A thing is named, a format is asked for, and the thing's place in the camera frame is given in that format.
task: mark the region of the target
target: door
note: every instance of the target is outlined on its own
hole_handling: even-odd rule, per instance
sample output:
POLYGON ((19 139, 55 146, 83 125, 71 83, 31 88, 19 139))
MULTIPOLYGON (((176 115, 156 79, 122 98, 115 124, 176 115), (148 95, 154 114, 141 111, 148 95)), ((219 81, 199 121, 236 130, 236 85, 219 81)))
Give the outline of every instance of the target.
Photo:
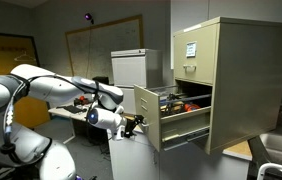
MULTIPOLYGON (((38 65, 35 47, 31 37, 0 34, 0 75, 8 74, 19 64, 38 65), (15 61, 16 57, 27 53, 33 57, 30 61, 15 61)), ((31 97, 25 97, 15 104, 15 121, 29 128, 43 124, 50 119, 47 103, 31 97)))

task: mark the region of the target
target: drawer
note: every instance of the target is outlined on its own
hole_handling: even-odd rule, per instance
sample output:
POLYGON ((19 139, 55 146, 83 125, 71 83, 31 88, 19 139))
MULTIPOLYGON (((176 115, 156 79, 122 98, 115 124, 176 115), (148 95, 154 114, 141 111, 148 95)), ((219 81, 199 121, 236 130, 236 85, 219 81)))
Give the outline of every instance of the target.
POLYGON ((174 35, 174 76, 202 84, 213 84, 218 25, 174 35))
POLYGON ((147 87, 145 56, 112 58, 112 69, 115 86, 132 88, 133 84, 137 84, 147 87))
POLYGON ((134 86, 136 114, 145 120, 145 125, 140 127, 157 151, 169 150, 209 134, 212 88, 207 86, 207 90, 193 91, 191 87, 191 92, 196 94, 188 94, 186 89, 190 88, 134 86), (171 100, 171 94, 177 98, 171 100), (185 105, 190 103, 200 108, 186 112, 185 105))

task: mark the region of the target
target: red object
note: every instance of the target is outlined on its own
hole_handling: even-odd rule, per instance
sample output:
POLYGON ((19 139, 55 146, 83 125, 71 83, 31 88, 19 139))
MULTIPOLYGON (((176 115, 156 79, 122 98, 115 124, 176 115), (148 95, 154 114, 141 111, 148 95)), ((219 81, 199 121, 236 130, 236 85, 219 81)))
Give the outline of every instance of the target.
POLYGON ((194 111, 196 109, 200 109, 200 106, 196 104, 184 104, 184 110, 186 112, 194 111))

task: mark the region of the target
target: open drawer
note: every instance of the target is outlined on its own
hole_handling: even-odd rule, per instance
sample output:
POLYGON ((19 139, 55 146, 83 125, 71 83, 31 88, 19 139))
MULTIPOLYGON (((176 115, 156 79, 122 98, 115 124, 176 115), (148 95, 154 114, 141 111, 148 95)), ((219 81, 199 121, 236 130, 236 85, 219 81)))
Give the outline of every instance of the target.
POLYGON ((146 123, 141 128, 158 152, 209 135, 212 87, 189 84, 152 89, 134 86, 136 114, 146 123))

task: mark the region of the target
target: whiteboard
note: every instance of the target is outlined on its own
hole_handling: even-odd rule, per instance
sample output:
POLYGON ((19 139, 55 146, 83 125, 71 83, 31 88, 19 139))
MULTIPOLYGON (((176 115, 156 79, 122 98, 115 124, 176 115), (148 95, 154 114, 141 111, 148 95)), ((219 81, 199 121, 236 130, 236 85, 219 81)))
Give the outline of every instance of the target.
POLYGON ((73 76, 107 76, 112 84, 111 52, 143 48, 142 16, 66 32, 66 40, 73 76))

